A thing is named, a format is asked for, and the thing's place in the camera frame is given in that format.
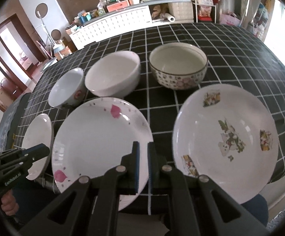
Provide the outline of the person's left hand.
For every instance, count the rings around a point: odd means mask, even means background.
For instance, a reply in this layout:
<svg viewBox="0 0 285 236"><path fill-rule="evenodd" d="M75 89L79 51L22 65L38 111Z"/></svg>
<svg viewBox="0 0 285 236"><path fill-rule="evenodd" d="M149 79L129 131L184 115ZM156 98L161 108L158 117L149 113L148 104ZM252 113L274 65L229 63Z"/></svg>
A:
<svg viewBox="0 0 285 236"><path fill-rule="evenodd" d="M19 205L13 195L13 191L7 191L1 198L1 209L7 216L15 215L19 210Z"/></svg>

